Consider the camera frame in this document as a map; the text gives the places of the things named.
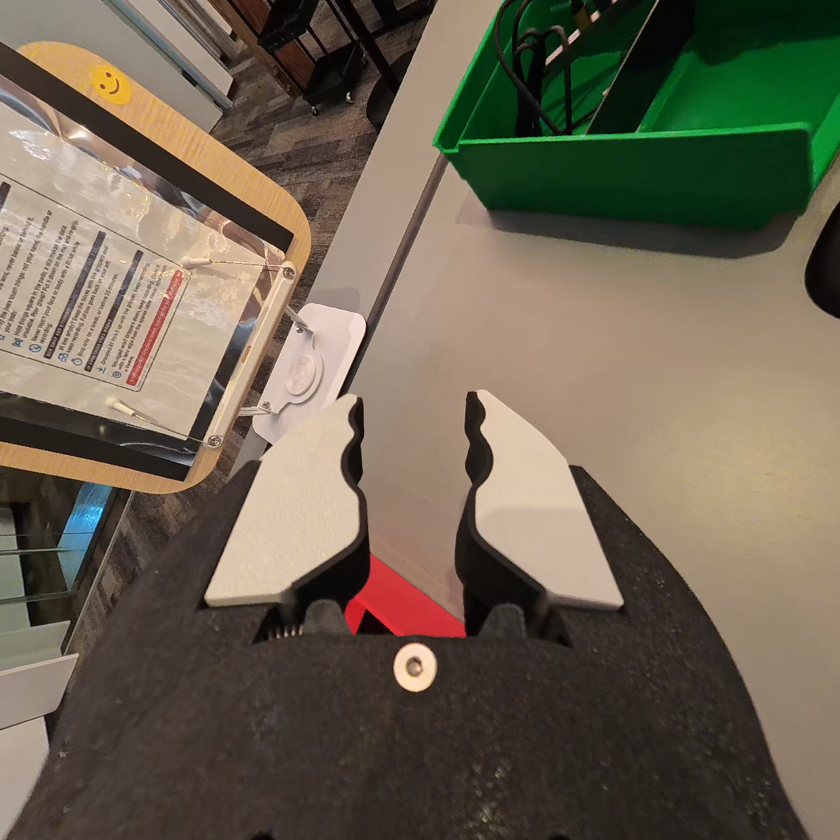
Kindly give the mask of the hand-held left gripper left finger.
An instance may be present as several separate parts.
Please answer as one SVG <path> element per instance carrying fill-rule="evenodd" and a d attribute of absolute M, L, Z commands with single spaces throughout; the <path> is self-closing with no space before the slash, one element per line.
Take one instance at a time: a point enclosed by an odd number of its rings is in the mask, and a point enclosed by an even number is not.
<path fill-rule="evenodd" d="M 206 606 L 304 613 L 333 601 L 345 611 L 370 576 L 363 439 L 363 400 L 347 394 L 266 451 L 205 590 Z"/>

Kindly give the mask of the yellow smiley sticker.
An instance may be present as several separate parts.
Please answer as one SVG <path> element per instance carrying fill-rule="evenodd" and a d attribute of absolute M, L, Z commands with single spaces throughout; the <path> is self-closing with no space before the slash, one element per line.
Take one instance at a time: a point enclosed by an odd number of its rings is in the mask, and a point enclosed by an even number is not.
<path fill-rule="evenodd" d="M 132 82 L 116 67 L 95 64 L 89 70 L 94 92 L 105 102 L 114 106 L 129 104 L 133 97 Z"/>

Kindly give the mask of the black rounded object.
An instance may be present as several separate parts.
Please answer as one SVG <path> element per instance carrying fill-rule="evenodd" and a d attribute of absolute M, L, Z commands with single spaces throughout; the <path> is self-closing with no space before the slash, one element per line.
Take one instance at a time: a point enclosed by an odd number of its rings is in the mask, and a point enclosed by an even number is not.
<path fill-rule="evenodd" d="M 826 220 L 805 266 L 805 290 L 825 314 L 839 319 L 839 205 Z"/>

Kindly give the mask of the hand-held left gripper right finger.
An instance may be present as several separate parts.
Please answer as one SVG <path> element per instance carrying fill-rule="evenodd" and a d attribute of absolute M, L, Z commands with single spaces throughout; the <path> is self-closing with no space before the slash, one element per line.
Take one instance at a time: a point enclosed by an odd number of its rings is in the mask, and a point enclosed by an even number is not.
<path fill-rule="evenodd" d="M 502 604 L 526 621 L 562 608 L 618 612 L 613 570 L 567 459 L 535 426 L 486 390 L 465 399 L 470 486 L 458 523 L 455 571 L 466 621 Z"/>

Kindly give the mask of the green plastic bin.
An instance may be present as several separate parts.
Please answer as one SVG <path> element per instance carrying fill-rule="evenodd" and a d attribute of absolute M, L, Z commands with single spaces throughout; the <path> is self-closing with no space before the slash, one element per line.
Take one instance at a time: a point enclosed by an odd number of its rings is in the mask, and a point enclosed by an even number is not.
<path fill-rule="evenodd" d="M 492 211 L 734 229 L 838 156 L 838 2 L 697 1 L 633 133 L 586 135 L 655 2 L 502 2 L 434 144 Z"/>

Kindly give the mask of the wooden instruction board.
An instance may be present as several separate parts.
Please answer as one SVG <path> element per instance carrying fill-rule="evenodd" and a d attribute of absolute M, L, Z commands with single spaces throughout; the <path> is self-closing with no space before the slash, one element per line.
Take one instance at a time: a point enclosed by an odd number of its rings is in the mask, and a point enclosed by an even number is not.
<path fill-rule="evenodd" d="M 17 52 L 2 44 L 2 75 L 31 90 L 38 100 L 103 135 L 141 163 L 156 155 L 157 161 L 151 164 L 155 172 L 170 177 L 166 169 L 171 168 L 175 169 L 174 182 L 195 180 L 195 185 L 185 184 L 186 191 L 209 205 L 222 193 L 228 194 L 229 198 L 223 200 L 229 208 L 226 216 L 243 216 L 247 229 L 256 232 L 256 216 L 260 214 L 288 230 L 292 239 L 286 254 L 299 278 L 310 257 L 312 235 L 305 213 L 289 192 L 138 82 L 130 83 L 133 95 L 128 105 L 99 105 L 92 96 L 88 78 L 88 71 L 97 63 L 97 56 L 75 45 L 45 41 L 26 44 L 22 52 Z M 210 425 L 210 435 L 220 437 L 221 442 L 216 447 L 204 447 L 185 478 L 171 479 L 156 476 L 148 469 L 121 466 L 116 455 L 97 461 L 50 448 L 24 446 L 4 430 L 2 467 L 151 494 L 169 494 L 196 486 L 213 471 L 227 444 L 238 410 L 245 405 L 279 327 L 281 306 L 290 301 L 297 283 L 298 279 L 283 280 L 281 289 L 269 294 Z"/>

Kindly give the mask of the black wheeled cart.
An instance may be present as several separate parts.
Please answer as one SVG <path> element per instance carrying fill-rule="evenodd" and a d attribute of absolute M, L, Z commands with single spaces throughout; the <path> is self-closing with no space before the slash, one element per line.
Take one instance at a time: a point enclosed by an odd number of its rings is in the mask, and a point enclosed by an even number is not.
<path fill-rule="evenodd" d="M 314 117 L 326 104 L 353 102 L 354 86 L 366 61 L 361 43 L 340 11 L 339 3 L 325 4 L 347 39 L 339 48 L 328 49 L 312 27 L 319 6 L 317 1 L 269 2 L 268 17 L 258 36 L 260 47 L 275 60 L 290 80 L 293 93 L 309 106 Z M 302 80 L 289 60 L 280 56 L 291 46 L 309 62 L 311 71 L 307 80 Z"/>

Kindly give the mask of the red plastic bin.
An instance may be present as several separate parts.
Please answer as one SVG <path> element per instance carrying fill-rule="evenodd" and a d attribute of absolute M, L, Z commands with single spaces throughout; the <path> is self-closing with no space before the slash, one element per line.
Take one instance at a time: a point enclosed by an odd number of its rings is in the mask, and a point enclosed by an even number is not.
<path fill-rule="evenodd" d="M 373 554 L 368 581 L 344 617 L 353 634 L 466 637 L 459 619 Z"/>

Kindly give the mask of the grey bin divider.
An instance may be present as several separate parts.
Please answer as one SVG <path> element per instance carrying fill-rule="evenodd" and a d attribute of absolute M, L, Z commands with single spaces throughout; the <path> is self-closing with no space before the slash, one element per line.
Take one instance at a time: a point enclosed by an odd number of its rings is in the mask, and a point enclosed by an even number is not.
<path fill-rule="evenodd" d="M 635 132 L 695 30 L 695 1 L 657 1 L 586 135 Z"/>

